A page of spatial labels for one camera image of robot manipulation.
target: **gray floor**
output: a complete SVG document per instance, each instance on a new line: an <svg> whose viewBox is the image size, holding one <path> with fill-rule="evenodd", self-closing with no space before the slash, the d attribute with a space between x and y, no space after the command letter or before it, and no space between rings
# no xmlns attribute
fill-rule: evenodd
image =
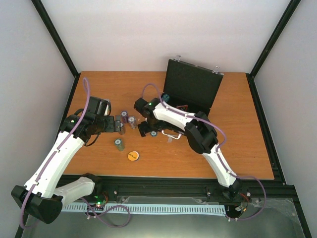
<svg viewBox="0 0 317 238"><path fill-rule="evenodd" d="M244 217L259 208L249 204ZM109 214L104 219L120 224L124 214ZM303 238L294 208L279 201L268 204L264 212L247 222L228 222L209 215L132 215L120 229L109 228L97 219L87 220L84 213L61 213L51 224L40 223L25 231L24 238Z"/></svg>

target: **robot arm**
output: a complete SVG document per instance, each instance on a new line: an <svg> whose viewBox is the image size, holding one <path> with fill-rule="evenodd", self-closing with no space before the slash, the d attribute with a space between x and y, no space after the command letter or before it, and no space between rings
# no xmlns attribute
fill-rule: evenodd
<svg viewBox="0 0 317 238"><path fill-rule="evenodd" d="M209 121L206 114L202 112L187 113L167 104L162 105L158 98L154 98L150 102L140 98L135 102L134 108L146 118L146 121L138 125L142 137L150 131L164 129L185 135L190 147L196 153L202 154L215 172L217 180L223 188L223 195L228 199L232 199L236 195L241 186L240 180L231 175L236 174L229 167L221 150L216 151L218 147L216 130L209 124L191 118L197 117Z"/></svg>
<svg viewBox="0 0 317 238"><path fill-rule="evenodd" d="M56 185L76 152L86 145L92 135L103 132L119 132L120 121L110 116L111 104L107 100L90 97L87 111L83 120L74 131L73 135L58 149L57 147L66 138L79 120L78 114L68 116L62 126L57 140L34 175L24 186L15 186L11 192L16 203L21 207L26 194L34 186L32 193L26 203L25 210L28 214L38 218L44 223L53 222L62 208L80 197L90 194L100 195L102 192L101 179L91 174L82 175L77 181L56 188ZM40 179L36 182L40 171L55 153L53 159L48 163Z"/></svg>

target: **orange wooden surface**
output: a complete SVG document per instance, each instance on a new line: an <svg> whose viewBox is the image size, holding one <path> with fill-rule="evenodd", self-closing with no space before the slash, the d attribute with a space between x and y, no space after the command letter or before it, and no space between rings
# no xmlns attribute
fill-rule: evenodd
<svg viewBox="0 0 317 238"><path fill-rule="evenodd" d="M165 72L82 72L69 114L85 105L83 77L90 81L92 96L110 99L113 116L127 110L140 123L143 117L133 109L134 102L149 82L162 90ZM157 94L154 88L148 87L145 99L153 97ZM209 119L227 135L228 141L221 150L236 174L274 179L244 73L225 73ZM123 140L123 151L115 147L116 138ZM134 150L140 154L136 162L127 158ZM103 133L93 146L82 147L65 170L65 174L87 172L111 176L216 178L205 158L189 147L186 137L171 143L161 133L157 137L148 135L142 138L138 129L131 129L129 125L126 125L124 135Z"/></svg>

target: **metal cylinder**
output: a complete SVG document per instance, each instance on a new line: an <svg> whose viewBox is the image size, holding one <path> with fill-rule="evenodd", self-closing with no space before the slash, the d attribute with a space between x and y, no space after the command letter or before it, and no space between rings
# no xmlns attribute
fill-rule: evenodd
<svg viewBox="0 0 317 238"><path fill-rule="evenodd" d="M123 141L120 138L115 139L114 144L116 145L119 151L124 150Z"/></svg>
<svg viewBox="0 0 317 238"><path fill-rule="evenodd" d="M125 127L124 124L122 122L120 122L120 131L119 131L120 135L124 135L125 134Z"/></svg>
<svg viewBox="0 0 317 238"><path fill-rule="evenodd" d="M134 116L129 117L128 122L132 129L137 127L137 120L135 120Z"/></svg>
<svg viewBox="0 0 317 238"><path fill-rule="evenodd" d="M121 118L122 118L122 122L123 123L128 123L128 118L129 118L128 112L127 111L122 111L121 112Z"/></svg>

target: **white backdrop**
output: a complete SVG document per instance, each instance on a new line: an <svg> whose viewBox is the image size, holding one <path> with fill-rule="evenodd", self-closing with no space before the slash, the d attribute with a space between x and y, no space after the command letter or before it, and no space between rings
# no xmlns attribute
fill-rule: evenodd
<svg viewBox="0 0 317 238"><path fill-rule="evenodd" d="M166 71L182 55L250 72L289 0L42 2L79 71Z"/></svg>
<svg viewBox="0 0 317 238"><path fill-rule="evenodd" d="M12 238L11 191L52 148L74 78L31 1L1 1L0 22L0 237Z"/></svg>
<svg viewBox="0 0 317 238"><path fill-rule="evenodd" d="M317 237L317 1L301 1L255 78L288 184Z"/></svg>

